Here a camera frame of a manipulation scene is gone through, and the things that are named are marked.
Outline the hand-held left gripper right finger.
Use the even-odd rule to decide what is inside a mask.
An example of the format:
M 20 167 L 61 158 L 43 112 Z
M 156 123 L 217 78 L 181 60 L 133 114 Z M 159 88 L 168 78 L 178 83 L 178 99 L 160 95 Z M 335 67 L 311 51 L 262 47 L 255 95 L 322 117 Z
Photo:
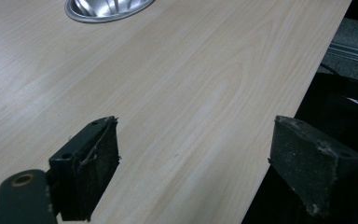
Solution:
M 358 152 L 300 119 L 275 119 L 269 163 L 313 217 L 331 217 L 349 205 Z

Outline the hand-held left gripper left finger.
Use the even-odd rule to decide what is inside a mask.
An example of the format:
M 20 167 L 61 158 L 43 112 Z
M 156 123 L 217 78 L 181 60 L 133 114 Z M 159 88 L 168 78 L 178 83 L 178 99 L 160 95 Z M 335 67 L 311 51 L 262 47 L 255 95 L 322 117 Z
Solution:
M 96 119 L 48 159 L 54 212 L 89 221 L 118 165 L 117 118 Z

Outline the metal bowl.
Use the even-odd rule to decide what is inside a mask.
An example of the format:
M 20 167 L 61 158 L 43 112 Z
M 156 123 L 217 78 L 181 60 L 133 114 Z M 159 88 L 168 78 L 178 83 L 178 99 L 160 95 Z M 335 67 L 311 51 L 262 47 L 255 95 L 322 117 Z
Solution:
M 84 23 L 119 21 L 151 6 L 156 0 L 66 0 L 64 11 Z

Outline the black box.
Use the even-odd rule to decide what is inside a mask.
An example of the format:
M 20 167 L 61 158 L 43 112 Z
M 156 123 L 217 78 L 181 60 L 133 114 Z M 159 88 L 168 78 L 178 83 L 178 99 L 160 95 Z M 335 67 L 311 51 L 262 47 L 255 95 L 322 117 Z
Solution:
M 358 80 L 317 73 L 295 118 L 358 151 Z

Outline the metal floor rail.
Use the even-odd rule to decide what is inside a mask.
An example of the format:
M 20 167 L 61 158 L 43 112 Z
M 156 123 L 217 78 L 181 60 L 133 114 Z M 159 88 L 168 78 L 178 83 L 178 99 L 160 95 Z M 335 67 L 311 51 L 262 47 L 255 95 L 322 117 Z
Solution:
M 332 42 L 327 53 L 358 62 L 358 48 L 356 47 Z

